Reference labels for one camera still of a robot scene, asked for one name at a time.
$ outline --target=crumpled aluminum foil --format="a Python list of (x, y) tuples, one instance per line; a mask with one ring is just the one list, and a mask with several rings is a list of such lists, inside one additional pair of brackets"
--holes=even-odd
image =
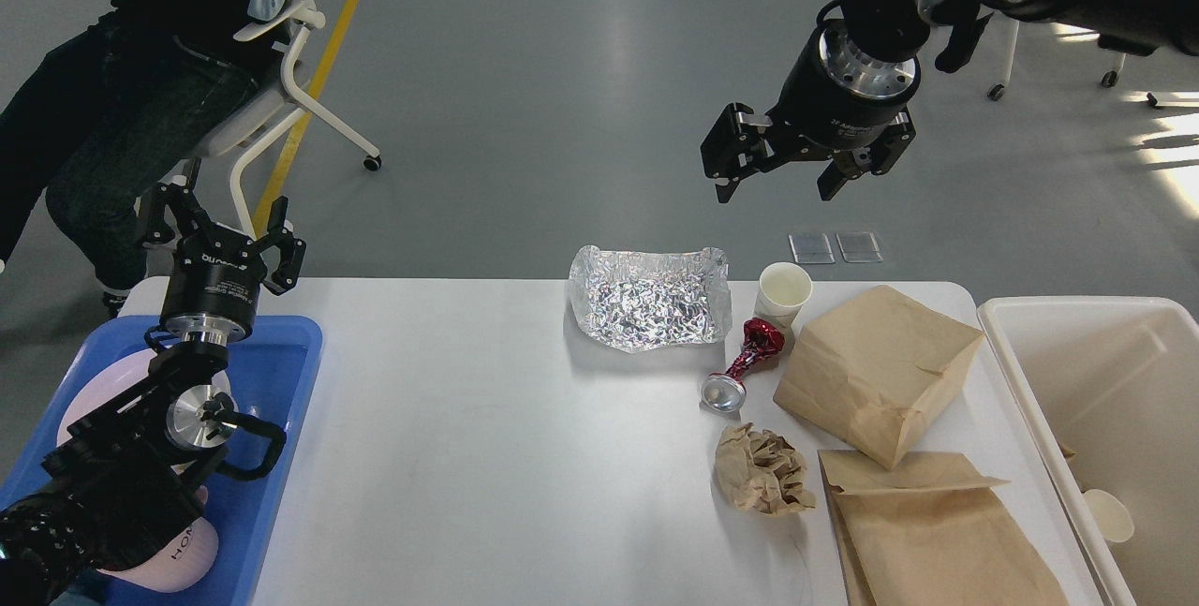
[(579, 329), (627, 353), (724, 341), (733, 324), (724, 251), (657, 254), (584, 246), (571, 263)]

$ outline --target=black jeans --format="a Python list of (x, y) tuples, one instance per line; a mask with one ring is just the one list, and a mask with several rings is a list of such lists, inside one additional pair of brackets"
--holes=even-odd
[(258, 89), (167, 32), (114, 24), (46, 55), (0, 113), (0, 259), (37, 198), (112, 289), (145, 276), (133, 202)]

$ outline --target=white storage bin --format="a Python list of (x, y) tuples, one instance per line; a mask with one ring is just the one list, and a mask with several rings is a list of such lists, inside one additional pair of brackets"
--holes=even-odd
[[(993, 299), (978, 317), (1110, 602), (1199, 602), (1194, 319), (1170, 300), (1119, 296)], [(1058, 440), (1078, 452), (1068, 464)], [(1108, 547), (1089, 488), (1128, 508), (1131, 540)]]

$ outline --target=yellow floor line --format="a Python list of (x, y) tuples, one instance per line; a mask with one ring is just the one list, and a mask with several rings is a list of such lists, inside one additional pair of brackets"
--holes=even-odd
[[(320, 98), (321, 91), (325, 90), (325, 80), (329, 79), (329, 72), (333, 68), (333, 61), (337, 60), (337, 53), (342, 48), (345, 31), (350, 29), (350, 22), (354, 20), (354, 12), (357, 8), (359, 0), (345, 0), (345, 5), (342, 6), (342, 13), (337, 17), (337, 25), (333, 26), (333, 34), (329, 37), (329, 44), (325, 47), (325, 53), (320, 56), (317, 72), (313, 73), (312, 85), (308, 86), (308, 92), (314, 98)], [(258, 208), (254, 209), (253, 217), (254, 230), (259, 235), (266, 228), (266, 218), (271, 214), (271, 204), (283, 192), (283, 182), (288, 179), (288, 173), (291, 170), (291, 162), (295, 161), (296, 150), (300, 149), (300, 142), (303, 140), (305, 131), (308, 130), (311, 120), (312, 114), (306, 114), (303, 119), (291, 127), (291, 132), (288, 133), (288, 139), (283, 144), (283, 151), (279, 152), (279, 157), (275, 162), (275, 169), (271, 170), (271, 178), (266, 180), (266, 188), (263, 190), (263, 197), (258, 199)]]

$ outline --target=crumpled brown paper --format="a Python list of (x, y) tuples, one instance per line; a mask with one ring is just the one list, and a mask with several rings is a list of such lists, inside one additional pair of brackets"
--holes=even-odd
[(739, 510), (766, 515), (802, 512), (817, 506), (805, 490), (808, 462), (785, 439), (753, 424), (724, 428), (716, 444), (716, 481)]
[(775, 402), (894, 468), (962, 392), (982, 338), (880, 286), (803, 326)]
[(960, 454), (912, 452), (886, 470), (821, 451), (850, 606), (1066, 606), (1058, 578)]

